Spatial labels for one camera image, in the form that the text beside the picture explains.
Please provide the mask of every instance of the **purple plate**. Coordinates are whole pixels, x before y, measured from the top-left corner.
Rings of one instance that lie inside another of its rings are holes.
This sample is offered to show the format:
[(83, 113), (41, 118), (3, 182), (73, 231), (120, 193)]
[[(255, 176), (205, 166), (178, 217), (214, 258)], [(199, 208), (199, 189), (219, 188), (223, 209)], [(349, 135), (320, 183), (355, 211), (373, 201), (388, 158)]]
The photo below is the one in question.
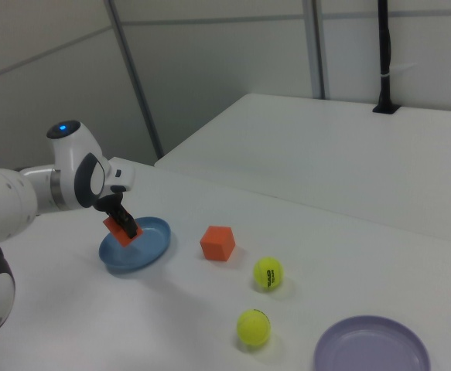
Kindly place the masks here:
[(364, 315), (336, 323), (319, 339), (315, 371), (429, 371), (418, 336), (391, 319)]

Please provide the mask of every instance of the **white wall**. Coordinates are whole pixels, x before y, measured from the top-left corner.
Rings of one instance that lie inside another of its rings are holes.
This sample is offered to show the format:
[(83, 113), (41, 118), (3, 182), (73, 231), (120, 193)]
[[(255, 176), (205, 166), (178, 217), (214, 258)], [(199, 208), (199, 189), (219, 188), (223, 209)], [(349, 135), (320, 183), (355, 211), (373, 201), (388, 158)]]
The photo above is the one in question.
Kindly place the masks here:
[(156, 160), (102, 0), (0, 0), (0, 167), (51, 163), (46, 131), (83, 121), (107, 157)]
[(115, 4), (165, 152), (245, 94), (313, 96), (301, 0)]
[[(391, 0), (388, 7), (392, 100), (451, 110), (451, 1)], [(378, 100), (377, 11), (376, 1), (322, 0), (329, 99)]]

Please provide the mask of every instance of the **tennis ball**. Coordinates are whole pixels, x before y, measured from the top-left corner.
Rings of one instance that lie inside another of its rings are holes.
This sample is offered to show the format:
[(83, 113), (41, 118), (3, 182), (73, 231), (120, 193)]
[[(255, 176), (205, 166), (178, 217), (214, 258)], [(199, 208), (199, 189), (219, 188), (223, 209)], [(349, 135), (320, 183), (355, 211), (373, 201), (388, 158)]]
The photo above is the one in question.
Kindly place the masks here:
[(284, 278), (284, 269), (274, 257), (263, 257), (256, 263), (253, 275), (263, 288), (276, 288)]
[(246, 345), (262, 345), (270, 337), (270, 321), (262, 311), (249, 309), (237, 320), (237, 335)]

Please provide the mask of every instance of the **orange block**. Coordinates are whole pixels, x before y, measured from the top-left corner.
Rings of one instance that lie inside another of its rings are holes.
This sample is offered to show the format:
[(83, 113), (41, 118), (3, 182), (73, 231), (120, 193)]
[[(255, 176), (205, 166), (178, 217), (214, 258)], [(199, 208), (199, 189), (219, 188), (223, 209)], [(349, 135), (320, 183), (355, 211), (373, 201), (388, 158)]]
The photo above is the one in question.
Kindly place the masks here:
[(235, 247), (234, 234), (229, 226), (209, 226), (200, 241), (208, 260), (227, 261)]
[(138, 226), (137, 234), (134, 238), (129, 238), (127, 233), (122, 229), (117, 222), (109, 216), (103, 221), (103, 224), (108, 228), (111, 234), (114, 235), (115, 239), (122, 245), (122, 247), (127, 247), (133, 240), (142, 235), (142, 229)]

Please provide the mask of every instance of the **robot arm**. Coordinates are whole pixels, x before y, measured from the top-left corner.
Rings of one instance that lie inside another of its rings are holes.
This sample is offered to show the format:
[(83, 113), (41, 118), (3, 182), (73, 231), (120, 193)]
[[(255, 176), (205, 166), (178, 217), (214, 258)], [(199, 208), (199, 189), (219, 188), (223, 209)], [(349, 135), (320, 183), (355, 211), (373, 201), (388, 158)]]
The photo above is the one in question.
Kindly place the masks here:
[[(14, 172), (0, 168), (0, 242), (22, 232), (37, 214), (95, 206), (112, 216), (129, 237), (137, 225), (121, 205), (134, 183), (130, 165), (111, 160), (79, 121), (54, 125), (46, 135), (55, 164)], [(15, 281), (0, 248), (0, 327), (15, 296)]]
[(38, 196), (39, 214), (91, 207), (100, 198), (131, 190), (134, 168), (103, 157), (100, 145), (79, 121), (60, 122), (46, 136), (55, 164), (21, 171)]

